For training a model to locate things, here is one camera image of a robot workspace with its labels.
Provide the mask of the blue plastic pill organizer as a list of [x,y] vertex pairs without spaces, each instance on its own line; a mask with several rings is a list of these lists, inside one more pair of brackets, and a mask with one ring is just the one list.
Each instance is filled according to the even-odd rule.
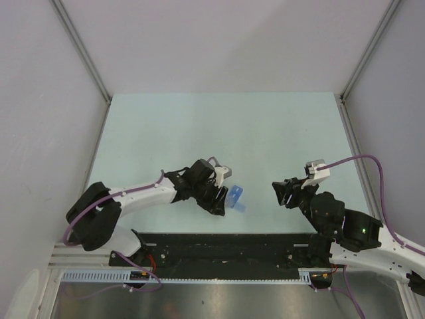
[[237,212],[245,212],[246,206],[240,201],[243,192],[244,190],[242,187],[233,185],[226,196],[225,205]]

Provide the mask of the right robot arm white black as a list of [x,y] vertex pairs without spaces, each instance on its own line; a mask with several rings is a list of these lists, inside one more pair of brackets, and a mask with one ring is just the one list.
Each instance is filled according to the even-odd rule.
[[424,257],[393,239],[386,225],[345,207],[330,192],[304,180],[273,182],[278,203],[298,208],[315,229],[309,237],[306,266],[326,264],[363,268],[399,280],[424,295]]

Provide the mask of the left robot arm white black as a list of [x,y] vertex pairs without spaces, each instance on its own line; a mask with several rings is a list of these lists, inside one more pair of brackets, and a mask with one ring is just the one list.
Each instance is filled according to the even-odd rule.
[[133,187],[114,189],[93,183],[66,214],[68,227],[62,242],[67,247],[80,245],[85,251],[108,249],[123,255],[131,265],[140,265],[147,250],[135,231],[118,225],[122,217],[190,198],[211,215],[224,216],[228,193],[224,181],[231,175],[229,167],[211,158],[198,159],[180,170],[162,171],[157,181]]

